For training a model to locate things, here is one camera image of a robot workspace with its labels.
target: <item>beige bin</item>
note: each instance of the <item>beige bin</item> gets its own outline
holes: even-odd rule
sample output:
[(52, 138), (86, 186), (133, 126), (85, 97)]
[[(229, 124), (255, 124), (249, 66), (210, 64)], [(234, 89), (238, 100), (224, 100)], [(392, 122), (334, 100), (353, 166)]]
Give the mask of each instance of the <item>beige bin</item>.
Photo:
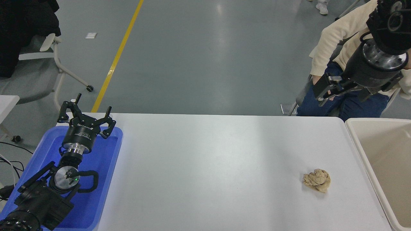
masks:
[(411, 120), (345, 123), (392, 228), (411, 231)]

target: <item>blue tray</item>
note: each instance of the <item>blue tray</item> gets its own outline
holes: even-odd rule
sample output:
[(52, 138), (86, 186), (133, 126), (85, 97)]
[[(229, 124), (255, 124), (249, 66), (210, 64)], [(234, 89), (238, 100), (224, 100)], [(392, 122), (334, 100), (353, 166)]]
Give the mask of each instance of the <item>blue tray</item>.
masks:
[[(58, 126), (49, 129), (43, 136), (33, 157), (27, 164), (17, 187), (12, 192), (6, 206), (0, 214), (0, 219), (4, 219), (17, 206), (14, 200), (20, 195), (17, 189), (30, 177), (37, 173), (50, 161), (58, 164), (61, 156), (58, 152), (61, 142), (66, 135), (68, 126)], [(120, 128), (114, 127), (110, 137), (103, 139), (97, 136), (92, 152), (83, 155), (83, 161), (79, 166), (80, 171), (95, 170), (99, 174), (99, 184), (96, 190), (91, 193), (76, 193), (71, 202), (74, 208), (67, 217), (54, 230), (55, 231), (92, 231), (100, 221), (103, 213), (104, 203), (113, 176), (115, 163), (120, 151), (123, 132)], [(80, 179), (81, 188), (90, 188), (93, 177), (82, 177)]]

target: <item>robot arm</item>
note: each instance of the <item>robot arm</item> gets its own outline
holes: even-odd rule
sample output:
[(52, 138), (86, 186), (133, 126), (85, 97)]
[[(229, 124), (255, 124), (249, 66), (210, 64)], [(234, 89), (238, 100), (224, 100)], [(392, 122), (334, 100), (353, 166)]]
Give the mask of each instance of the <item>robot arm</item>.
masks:
[[(67, 122), (69, 128), (60, 148), (58, 165), (48, 163), (18, 189), (21, 194), (14, 201), (17, 208), (0, 221), (0, 231), (41, 231), (42, 226), (53, 230), (74, 207), (70, 200), (77, 192), (89, 193), (97, 188), (98, 173), (78, 171), (79, 164), (83, 154), (91, 152), (98, 134), (104, 139), (110, 136), (115, 121), (110, 117), (111, 107), (99, 120), (82, 114), (77, 106), (80, 96), (75, 102), (63, 102), (60, 110), (57, 122)], [(70, 121), (67, 109), (73, 113)], [(104, 123), (109, 127), (101, 132), (100, 125)], [(93, 186), (81, 189), (80, 178), (86, 176), (93, 176)]]
[(361, 100), (378, 91), (390, 90), (408, 63), (411, 48), (411, 0), (378, 0), (367, 21), (373, 39), (364, 40), (349, 59), (341, 76), (325, 73), (314, 85), (319, 105), (329, 98), (361, 90)]

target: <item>person's hand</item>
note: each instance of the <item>person's hand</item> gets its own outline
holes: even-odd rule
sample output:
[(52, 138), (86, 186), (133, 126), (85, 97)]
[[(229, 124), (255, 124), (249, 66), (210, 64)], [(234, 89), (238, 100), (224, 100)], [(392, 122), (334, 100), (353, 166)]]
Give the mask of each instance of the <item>person's hand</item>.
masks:
[(408, 50), (408, 63), (407, 65), (403, 68), (404, 70), (409, 70), (411, 69), (411, 49)]
[(315, 85), (318, 80), (320, 80), (321, 76), (312, 75), (312, 85)]
[(321, 76), (312, 75), (312, 85), (315, 85), (318, 82), (318, 80), (320, 80), (320, 78), (321, 78)]

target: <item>cream sweater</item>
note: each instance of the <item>cream sweater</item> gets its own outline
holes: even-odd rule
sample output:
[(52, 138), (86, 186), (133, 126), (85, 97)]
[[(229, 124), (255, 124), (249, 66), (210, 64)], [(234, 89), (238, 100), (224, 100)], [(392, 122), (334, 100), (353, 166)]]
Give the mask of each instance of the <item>cream sweater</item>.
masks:
[[(310, 57), (313, 58), (310, 72), (312, 75), (322, 76), (340, 40), (349, 38), (358, 32), (344, 44), (341, 52), (334, 59), (334, 62), (338, 63), (342, 70), (345, 70), (348, 59), (350, 59), (361, 44), (360, 36), (369, 31), (366, 22), (369, 14), (374, 11), (375, 7), (377, 7), (377, 0), (371, 0), (338, 19), (322, 31), (318, 45), (310, 54)], [(369, 34), (365, 37), (365, 39), (368, 38), (372, 38), (372, 36)], [(400, 80), (399, 84), (387, 92), (380, 91), (379, 93), (391, 96), (397, 88), (401, 88), (400, 96), (405, 99), (411, 99), (411, 69), (402, 70), (402, 73), (404, 78)]]

